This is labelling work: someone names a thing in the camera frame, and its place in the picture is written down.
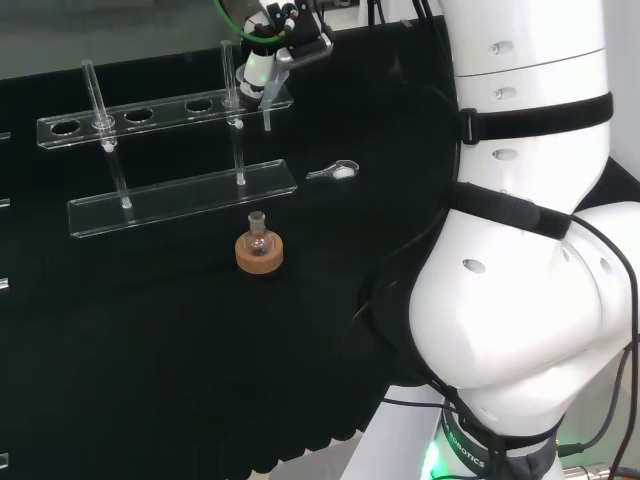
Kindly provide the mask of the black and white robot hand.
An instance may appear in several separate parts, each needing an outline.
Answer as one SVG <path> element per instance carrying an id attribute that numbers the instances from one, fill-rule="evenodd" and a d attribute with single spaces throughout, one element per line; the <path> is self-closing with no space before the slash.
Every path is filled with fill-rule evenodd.
<path id="1" fill-rule="evenodd" d="M 280 72 L 329 56 L 335 35 L 316 1 L 258 1 L 250 10 L 243 25 L 247 58 L 239 99 L 256 110 Z"/>

